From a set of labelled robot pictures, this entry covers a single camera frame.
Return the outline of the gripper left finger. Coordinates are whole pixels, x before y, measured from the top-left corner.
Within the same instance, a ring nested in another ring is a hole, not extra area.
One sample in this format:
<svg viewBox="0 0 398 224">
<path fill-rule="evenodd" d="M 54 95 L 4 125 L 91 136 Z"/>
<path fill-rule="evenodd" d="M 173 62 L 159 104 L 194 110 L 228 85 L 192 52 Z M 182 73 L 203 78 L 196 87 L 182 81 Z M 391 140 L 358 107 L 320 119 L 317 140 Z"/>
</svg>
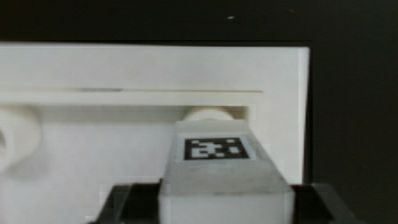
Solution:
<svg viewBox="0 0 398 224">
<path fill-rule="evenodd" d="M 160 224 L 159 183 L 116 185 L 95 221 L 87 224 Z"/>
</svg>

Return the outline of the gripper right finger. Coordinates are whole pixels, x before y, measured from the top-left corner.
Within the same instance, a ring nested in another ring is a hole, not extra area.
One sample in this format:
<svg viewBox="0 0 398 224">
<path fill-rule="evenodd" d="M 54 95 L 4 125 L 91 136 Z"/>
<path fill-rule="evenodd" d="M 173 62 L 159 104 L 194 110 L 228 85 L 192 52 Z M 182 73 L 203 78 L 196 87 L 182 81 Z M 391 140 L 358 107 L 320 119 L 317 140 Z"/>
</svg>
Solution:
<svg viewBox="0 0 398 224">
<path fill-rule="evenodd" d="M 359 219 L 329 184 L 295 185 L 294 224 L 359 224 Z"/>
</svg>

